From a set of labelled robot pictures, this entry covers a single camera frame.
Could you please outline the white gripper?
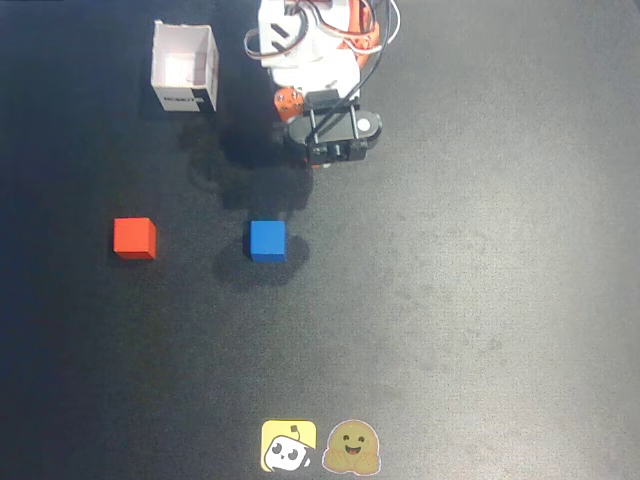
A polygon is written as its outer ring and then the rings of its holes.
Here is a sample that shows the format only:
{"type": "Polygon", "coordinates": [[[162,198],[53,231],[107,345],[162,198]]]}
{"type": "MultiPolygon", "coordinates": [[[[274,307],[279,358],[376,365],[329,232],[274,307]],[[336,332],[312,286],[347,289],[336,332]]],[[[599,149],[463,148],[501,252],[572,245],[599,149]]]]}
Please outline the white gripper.
{"type": "Polygon", "coordinates": [[[353,55],[334,55],[295,68],[271,68],[271,77],[279,87],[274,107],[283,123],[304,113],[304,96],[309,92],[336,90],[340,98],[361,80],[360,67],[353,55]]]}

